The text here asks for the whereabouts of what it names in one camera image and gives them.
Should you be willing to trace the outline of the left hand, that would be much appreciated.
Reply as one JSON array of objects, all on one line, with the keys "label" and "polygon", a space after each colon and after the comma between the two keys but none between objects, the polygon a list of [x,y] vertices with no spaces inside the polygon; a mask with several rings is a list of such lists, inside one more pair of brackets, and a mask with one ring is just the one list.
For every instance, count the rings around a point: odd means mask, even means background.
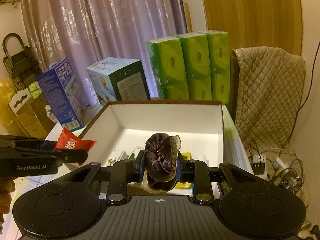
[{"label": "left hand", "polygon": [[16,177],[1,178],[1,230],[4,224],[4,215],[7,215],[10,211],[11,193],[15,191],[15,179]]}]

